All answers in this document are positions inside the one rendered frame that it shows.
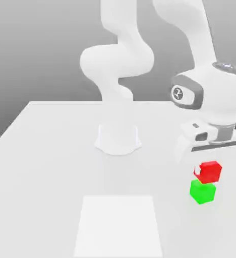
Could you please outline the small red cube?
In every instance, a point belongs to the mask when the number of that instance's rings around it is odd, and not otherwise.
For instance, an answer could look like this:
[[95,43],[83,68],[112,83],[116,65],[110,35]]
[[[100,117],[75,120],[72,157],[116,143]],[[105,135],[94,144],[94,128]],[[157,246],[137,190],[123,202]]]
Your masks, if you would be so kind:
[[194,169],[193,174],[202,184],[218,182],[222,171],[222,166],[217,161],[203,162],[199,165],[200,173]]

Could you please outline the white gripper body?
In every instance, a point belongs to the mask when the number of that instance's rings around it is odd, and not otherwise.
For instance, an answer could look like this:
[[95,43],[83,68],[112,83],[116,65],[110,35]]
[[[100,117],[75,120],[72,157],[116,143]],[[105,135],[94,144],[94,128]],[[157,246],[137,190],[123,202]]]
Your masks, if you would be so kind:
[[236,141],[223,144],[222,146],[205,146],[202,149],[194,147],[191,152],[191,160],[202,162],[221,161],[236,157]]

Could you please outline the small green cube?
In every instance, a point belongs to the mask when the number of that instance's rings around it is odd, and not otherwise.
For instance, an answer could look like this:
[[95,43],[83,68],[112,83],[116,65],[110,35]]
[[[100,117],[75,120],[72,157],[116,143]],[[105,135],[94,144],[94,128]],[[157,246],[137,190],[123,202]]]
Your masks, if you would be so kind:
[[198,203],[204,204],[214,200],[216,186],[212,183],[202,183],[198,179],[191,181],[190,196]]

